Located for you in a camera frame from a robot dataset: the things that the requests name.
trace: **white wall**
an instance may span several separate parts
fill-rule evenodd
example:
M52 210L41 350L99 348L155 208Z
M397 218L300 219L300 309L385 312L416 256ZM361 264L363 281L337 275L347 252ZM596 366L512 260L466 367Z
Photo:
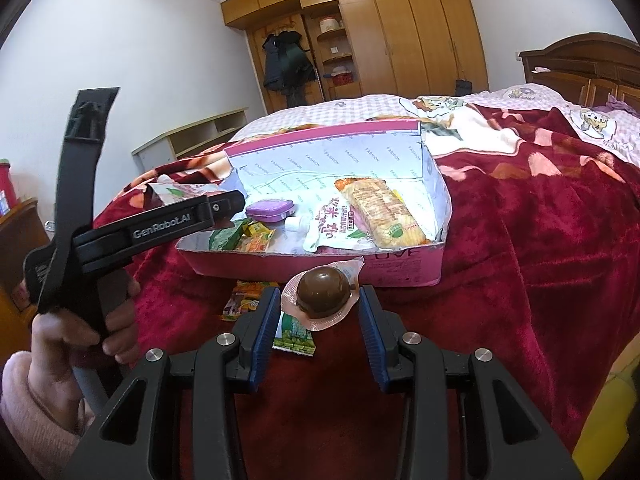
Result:
M545 48L585 32L636 40L611 0L471 0L491 90L524 83L516 51Z
M95 213L138 176L130 152L192 121L264 105L244 32L216 0L33 0L0 50L0 158L53 218L66 120L82 88L121 87L98 164Z

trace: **finger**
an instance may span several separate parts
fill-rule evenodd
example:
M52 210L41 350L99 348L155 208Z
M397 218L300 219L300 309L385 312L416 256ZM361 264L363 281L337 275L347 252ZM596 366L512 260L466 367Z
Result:
M114 356L132 348L138 342L138 326L127 326L110 335L102 342L102 350L105 354Z
M104 318L104 324L109 332L117 332L136 322L136 306L133 300L126 300Z
M116 361L121 365L129 365L135 363L140 357L140 346L136 343L132 348L125 352L116 354Z
M135 298L138 294L140 294L140 284L136 280L131 279L131 281L129 282L129 286L127 287L127 294L130 298Z
M38 314L31 325L31 363L54 376L68 373L66 345L88 347L100 342L98 333L68 310Z
M100 335L73 312L61 308L56 312L38 314L31 325L32 338L46 343L92 346L100 342Z

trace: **purple cloth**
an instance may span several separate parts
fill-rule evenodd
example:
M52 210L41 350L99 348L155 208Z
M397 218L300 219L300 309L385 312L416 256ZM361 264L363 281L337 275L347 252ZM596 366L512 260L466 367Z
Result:
M609 94L609 99L607 99L607 104L604 106L596 106L592 108L594 112L612 112L613 110L622 110L623 112L627 112L633 117L640 119L640 114L631 106L626 104L624 101L618 101L613 95Z

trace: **pink sleeve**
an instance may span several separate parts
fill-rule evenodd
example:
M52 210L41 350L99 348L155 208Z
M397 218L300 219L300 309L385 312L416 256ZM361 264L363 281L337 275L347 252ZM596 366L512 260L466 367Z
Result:
M55 479L68 462L78 444L79 436L60 428L34 402L27 386L31 365L29 352L14 354L4 366L0 415L14 436L22 452L46 479ZM92 414L84 412L81 403L78 427L92 421Z

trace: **open box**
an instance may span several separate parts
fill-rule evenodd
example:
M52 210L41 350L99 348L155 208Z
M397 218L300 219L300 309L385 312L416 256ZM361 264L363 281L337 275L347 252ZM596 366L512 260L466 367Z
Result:
M400 250L351 254L277 254L209 251L209 232L182 238L177 248L193 269L206 276L286 282L313 267L364 257L360 283L424 286L440 281L442 255L451 217L451 198L415 120L371 121L312 128L238 142L226 154L238 189L251 204L278 193L306 196L324 192L338 178L371 176L420 187L432 208L433 242Z

